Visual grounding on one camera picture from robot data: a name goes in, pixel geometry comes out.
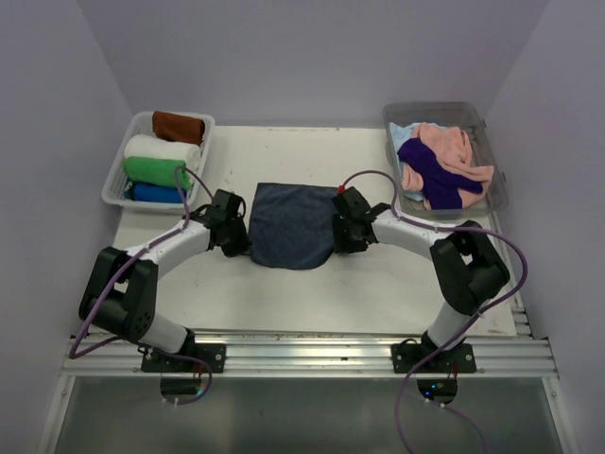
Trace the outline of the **brown towel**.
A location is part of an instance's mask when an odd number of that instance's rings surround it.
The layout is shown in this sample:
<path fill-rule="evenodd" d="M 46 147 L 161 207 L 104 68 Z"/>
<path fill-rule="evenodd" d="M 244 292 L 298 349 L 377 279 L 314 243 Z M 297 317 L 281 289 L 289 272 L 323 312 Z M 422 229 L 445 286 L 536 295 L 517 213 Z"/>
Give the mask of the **brown towel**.
<path fill-rule="evenodd" d="M 199 118 L 155 111 L 152 114 L 152 129 L 159 139 L 199 146 L 203 141 L 206 126 Z"/>

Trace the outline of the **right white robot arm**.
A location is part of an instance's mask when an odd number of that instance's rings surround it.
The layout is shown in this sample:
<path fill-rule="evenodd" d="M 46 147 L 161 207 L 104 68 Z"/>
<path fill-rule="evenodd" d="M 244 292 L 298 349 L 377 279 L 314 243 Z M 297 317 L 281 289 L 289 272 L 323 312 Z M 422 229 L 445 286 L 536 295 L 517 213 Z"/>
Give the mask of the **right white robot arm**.
<path fill-rule="evenodd" d="M 444 370 L 463 340 L 462 327 L 510 280 L 489 236 L 471 220 L 459 226 L 402 220 L 390 205 L 371 206 L 353 187 L 340 188 L 332 203 L 336 253 L 361 253 L 372 244 L 382 244 L 432 262 L 444 303 L 422 335 L 421 359 L 429 370 Z"/>

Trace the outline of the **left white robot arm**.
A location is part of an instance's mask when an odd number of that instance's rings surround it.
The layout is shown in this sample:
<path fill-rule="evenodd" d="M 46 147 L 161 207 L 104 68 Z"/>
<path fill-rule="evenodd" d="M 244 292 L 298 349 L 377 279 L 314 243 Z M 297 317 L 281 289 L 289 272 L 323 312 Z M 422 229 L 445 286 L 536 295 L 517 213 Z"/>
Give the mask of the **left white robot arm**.
<path fill-rule="evenodd" d="M 82 327 L 69 356 L 80 358 L 79 344 L 89 328 L 100 328 L 119 340 L 163 352 L 175 371 L 190 369 L 197 358 L 190 329 L 156 311 L 160 280 L 196 255 L 219 248 L 227 257 L 246 253 L 250 242 L 243 198 L 217 190 L 210 203 L 190 211 L 167 232 L 126 250 L 107 247 L 97 256 L 84 290 L 78 316 Z"/>

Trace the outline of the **dark grey-blue towel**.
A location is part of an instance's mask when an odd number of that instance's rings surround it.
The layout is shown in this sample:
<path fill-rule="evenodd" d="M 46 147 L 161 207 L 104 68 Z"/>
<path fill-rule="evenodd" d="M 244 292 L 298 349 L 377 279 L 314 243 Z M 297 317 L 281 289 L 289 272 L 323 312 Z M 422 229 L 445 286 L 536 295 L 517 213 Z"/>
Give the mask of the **dark grey-blue towel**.
<path fill-rule="evenodd" d="M 252 262 L 291 271 L 322 266 L 334 251 L 336 194 L 333 186 L 259 183 L 249 224 Z"/>

